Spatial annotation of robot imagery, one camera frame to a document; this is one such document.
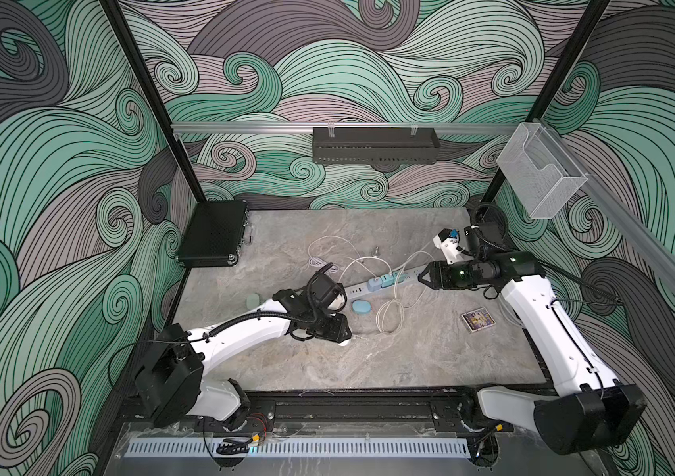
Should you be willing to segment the blue USB wall charger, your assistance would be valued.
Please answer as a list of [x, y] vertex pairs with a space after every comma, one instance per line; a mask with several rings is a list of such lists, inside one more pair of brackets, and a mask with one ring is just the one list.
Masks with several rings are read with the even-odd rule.
[[375, 293], [382, 288], [380, 287], [380, 279], [373, 278], [366, 283], [366, 289], [368, 293]]

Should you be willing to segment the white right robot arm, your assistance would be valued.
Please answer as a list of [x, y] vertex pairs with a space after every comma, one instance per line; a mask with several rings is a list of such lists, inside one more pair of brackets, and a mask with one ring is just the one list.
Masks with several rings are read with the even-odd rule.
[[428, 263], [419, 282], [439, 291], [494, 289], [529, 334], [555, 389], [546, 397], [480, 388], [464, 402], [464, 427], [487, 440], [500, 424], [511, 424], [537, 434], [559, 455], [628, 440], [646, 410], [644, 393], [623, 383], [577, 329], [553, 289], [551, 264], [510, 248], [497, 222], [444, 228], [433, 243], [444, 257]]

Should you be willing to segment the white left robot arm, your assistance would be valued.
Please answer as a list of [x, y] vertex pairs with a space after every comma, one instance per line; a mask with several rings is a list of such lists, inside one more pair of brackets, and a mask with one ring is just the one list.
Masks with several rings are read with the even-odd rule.
[[225, 430], [241, 428], [251, 404], [241, 385], [213, 380], [220, 364], [266, 341], [291, 336], [349, 343], [352, 331], [342, 312], [345, 287], [316, 271], [299, 289], [281, 290], [262, 305], [228, 321], [191, 330], [166, 327], [149, 341], [135, 375], [135, 387], [148, 418], [157, 428], [186, 417], [208, 418]]

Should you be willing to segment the green earbud case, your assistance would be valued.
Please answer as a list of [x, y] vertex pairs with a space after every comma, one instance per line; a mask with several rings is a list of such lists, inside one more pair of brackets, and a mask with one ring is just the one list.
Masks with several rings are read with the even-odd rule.
[[245, 305], [246, 305], [246, 309], [248, 309], [248, 311], [254, 311], [254, 309], [258, 309], [258, 307], [260, 307], [261, 303], [262, 303], [262, 299], [261, 299], [260, 295], [258, 295], [258, 293], [250, 294], [245, 298]]

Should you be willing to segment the blue earbud case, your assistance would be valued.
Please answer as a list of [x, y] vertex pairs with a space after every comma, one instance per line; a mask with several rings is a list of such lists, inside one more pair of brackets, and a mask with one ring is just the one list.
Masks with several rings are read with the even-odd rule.
[[369, 303], [369, 301], [357, 299], [351, 303], [351, 309], [357, 315], [368, 315], [372, 311], [372, 305]]

